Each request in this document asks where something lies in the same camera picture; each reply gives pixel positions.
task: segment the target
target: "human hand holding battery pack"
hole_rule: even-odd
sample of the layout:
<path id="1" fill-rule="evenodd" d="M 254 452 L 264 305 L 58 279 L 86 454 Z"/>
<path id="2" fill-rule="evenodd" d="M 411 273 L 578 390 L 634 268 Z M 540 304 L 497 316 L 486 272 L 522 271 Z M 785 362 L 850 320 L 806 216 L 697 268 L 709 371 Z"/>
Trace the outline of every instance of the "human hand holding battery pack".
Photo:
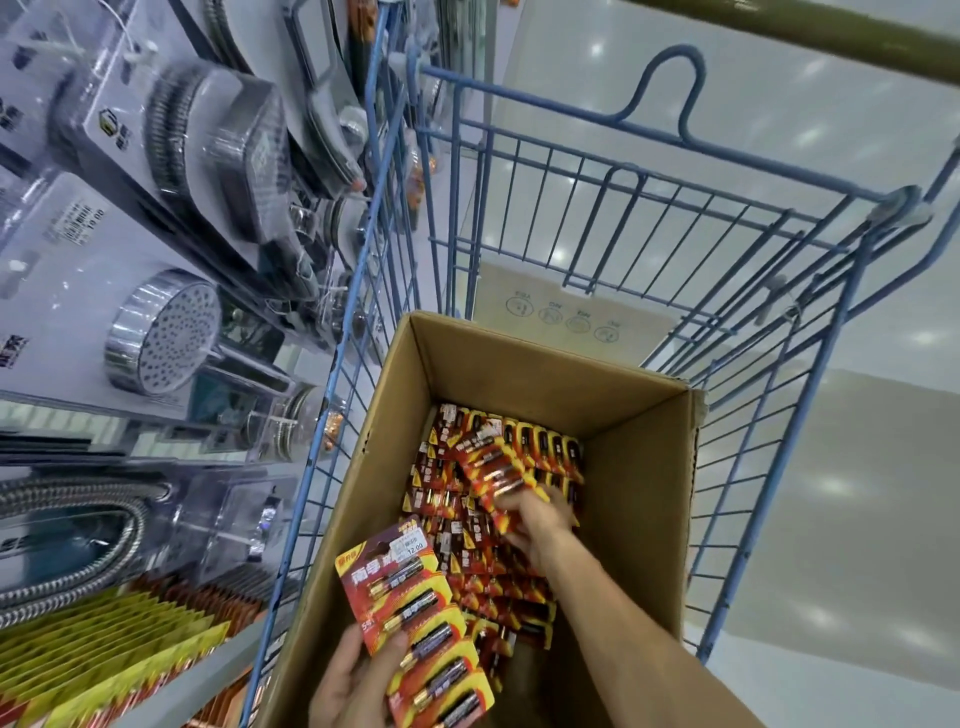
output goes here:
<path id="1" fill-rule="evenodd" d="M 324 679 L 310 701 L 310 728 L 384 728 L 390 711 L 384 699 L 390 681 L 407 654 L 407 638 L 394 635 L 369 660 L 360 625 L 340 639 Z"/>
<path id="2" fill-rule="evenodd" d="M 556 549 L 552 546 L 560 534 L 570 533 L 576 519 L 564 495 L 553 486 L 541 486 L 550 497 L 544 502 L 531 491 L 511 493 L 496 500 L 498 508 L 518 511 L 521 525 L 515 533 L 504 538 L 523 551 L 540 573 L 547 573 L 547 557 Z"/>

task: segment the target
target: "metal shower hose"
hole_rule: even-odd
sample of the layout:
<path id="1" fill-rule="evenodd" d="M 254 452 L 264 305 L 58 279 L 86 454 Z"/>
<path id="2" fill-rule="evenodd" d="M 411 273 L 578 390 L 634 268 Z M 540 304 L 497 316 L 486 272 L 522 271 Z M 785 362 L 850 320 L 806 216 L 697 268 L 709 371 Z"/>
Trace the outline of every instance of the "metal shower hose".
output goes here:
<path id="1" fill-rule="evenodd" d="M 106 506 L 120 512 L 125 521 L 107 553 L 82 569 L 0 592 L 0 629 L 61 609 L 109 586 L 143 542 L 145 500 L 162 500 L 169 493 L 166 484 L 109 477 L 27 477 L 0 483 L 0 519 L 54 508 Z"/>

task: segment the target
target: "open cardboard box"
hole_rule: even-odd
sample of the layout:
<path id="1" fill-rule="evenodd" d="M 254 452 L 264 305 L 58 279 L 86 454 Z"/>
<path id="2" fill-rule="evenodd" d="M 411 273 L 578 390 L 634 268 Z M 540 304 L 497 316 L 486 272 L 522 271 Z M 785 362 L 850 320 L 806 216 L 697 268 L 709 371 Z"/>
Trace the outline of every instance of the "open cardboard box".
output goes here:
<path id="1" fill-rule="evenodd" d="M 580 537 L 653 619 L 681 636 L 689 507 L 703 397 L 642 369 L 560 352 L 429 313 L 403 319 L 376 387 L 336 510 L 257 716 L 305 726 L 307 706 L 353 619 L 336 556 L 395 523 L 432 407 L 453 401 L 583 442 Z M 597 604 L 602 618 L 603 605 Z M 553 648 L 518 645 L 484 725 L 609 725 L 569 626 Z"/>

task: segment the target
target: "cart bar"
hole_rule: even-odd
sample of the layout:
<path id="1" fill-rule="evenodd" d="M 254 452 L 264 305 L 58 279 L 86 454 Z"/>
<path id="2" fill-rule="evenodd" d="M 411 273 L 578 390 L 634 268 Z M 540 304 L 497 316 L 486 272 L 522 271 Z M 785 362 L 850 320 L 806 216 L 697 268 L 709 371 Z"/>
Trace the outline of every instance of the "cart bar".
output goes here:
<path id="1" fill-rule="evenodd" d="M 960 85 L 960 39 L 806 0 L 628 0 L 942 84 Z"/>

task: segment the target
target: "round shower head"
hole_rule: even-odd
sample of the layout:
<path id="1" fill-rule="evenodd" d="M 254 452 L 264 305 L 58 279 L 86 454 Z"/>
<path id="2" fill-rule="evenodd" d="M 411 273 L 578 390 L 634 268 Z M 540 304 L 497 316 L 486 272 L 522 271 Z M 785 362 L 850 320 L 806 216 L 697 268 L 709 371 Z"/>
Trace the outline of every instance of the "round shower head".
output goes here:
<path id="1" fill-rule="evenodd" d="M 133 291 L 110 327 L 104 361 L 113 386 L 142 395 L 180 389 L 205 364 L 220 333 L 212 283 L 163 271 Z"/>

